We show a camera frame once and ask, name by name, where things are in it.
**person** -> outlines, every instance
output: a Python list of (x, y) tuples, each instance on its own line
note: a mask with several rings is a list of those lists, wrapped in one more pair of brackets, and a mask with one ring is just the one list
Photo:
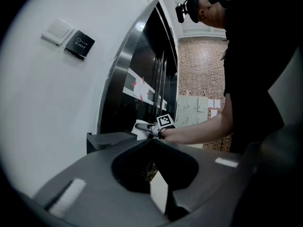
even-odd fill
[(284, 21), (283, 29), (294, 29), (296, 7), (290, 0), (279, 0), (276, 9), (276, 0), (232, 1), (225, 9), (220, 2), (187, 0), (193, 22), (226, 30), (225, 105), (222, 113), (203, 123), (163, 131), (165, 140), (198, 144), (233, 134), (230, 152), (243, 154), (249, 143), (262, 141), (284, 125), (268, 89), (296, 48), (295, 36), (279, 36), (278, 23)]

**locker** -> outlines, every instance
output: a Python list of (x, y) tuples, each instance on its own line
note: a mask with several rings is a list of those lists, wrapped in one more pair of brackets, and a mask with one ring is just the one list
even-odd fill
[(187, 110), (197, 111), (198, 108), (198, 97), (187, 96)]
[(175, 125), (177, 127), (187, 126), (187, 111), (183, 109), (177, 109)]
[(187, 109), (188, 108), (188, 101), (187, 96), (178, 96), (177, 100), (177, 109)]
[(198, 111), (199, 112), (208, 112), (208, 97), (200, 96), (198, 98)]
[(197, 111), (189, 111), (187, 113), (187, 125), (197, 124), (197, 117), (198, 117)]
[(198, 112), (197, 123), (202, 123), (207, 120), (208, 112)]

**brick wall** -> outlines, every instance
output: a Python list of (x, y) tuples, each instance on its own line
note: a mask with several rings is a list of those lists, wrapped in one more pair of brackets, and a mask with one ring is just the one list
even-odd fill
[[(179, 40), (179, 94), (207, 96), (221, 100), (222, 112), (225, 81), (221, 57), (228, 42), (215, 37), (190, 37)], [(229, 151), (231, 137), (204, 144), (204, 148)]]

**gray plastic surface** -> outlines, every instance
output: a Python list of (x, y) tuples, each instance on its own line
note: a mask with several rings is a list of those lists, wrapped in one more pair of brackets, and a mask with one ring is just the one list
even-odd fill
[(222, 183), (220, 189), (205, 200), (199, 208), (166, 226), (232, 226), (237, 204), (255, 171), (259, 148), (260, 143), (249, 144), (241, 157), (239, 165), (230, 177)]
[[(112, 175), (111, 163), (116, 156), (140, 143), (132, 141), (86, 155), (46, 183), (35, 196), (35, 201), (47, 206), (73, 178), (83, 179), (87, 185), (63, 220), (78, 226), (159, 226), (170, 223), (152, 202), (147, 193), (130, 192)], [(211, 197), (235, 172), (236, 168), (215, 163), (218, 157), (239, 160), (240, 155), (208, 151), (165, 142), (193, 156), (199, 172), (191, 185), (173, 192), (178, 206), (194, 211)]]
[(81, 227), (154, 227), (168, 223), (149, 194), (128, 191), (111, 172), (111, 163), (117, 155), (143, 141), (119, 144), (84, 156), (47, 182), (34, 200), (45, 206), (70, 180), (79, 178), (87, 185), (63, 220)]
[(87, 154), (106, 149), (118, 143), (128, 143), (136, 140), (137, 135), (128, 131), (94, 135), (87, 133)]
[(45, 211), (39, 204), (37, 204), (34, 200), (32, 200), (27, 195), (16, 191), (20, 199), (23, 201), (23, 203), (26, 205), (26, 207), (31, 210), (33, 214), (35, 214), (40, 221), (44, 224), (43, 226), (48, 227), (77, 227), (75, 225), (72, 225), (71, 223), (67, 223), (64, 221), (61, 221), (54, 215), (51, 215), (47, 211)]
[(224, 183), (224, 181), (235, 172), (236, 168), (215, 163), (218, 157), (239, 161), (240, 154), (206, 150), (195, 147), (185, 147), (165, 141), (184, 153), (193, 156), (199, 164), (199, 172), (190, 186), (173, 192), (175, 201), (179, 207), (191, 212), (200, 206), (205, 200), (212, 196)]

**exit button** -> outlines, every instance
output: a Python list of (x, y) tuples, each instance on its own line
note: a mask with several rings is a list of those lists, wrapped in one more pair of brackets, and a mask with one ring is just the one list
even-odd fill
[(95, 41), (92, 38), (78, 30), (66, 44), (65, 49), (79, 59), (84, 60), (94, 43)]

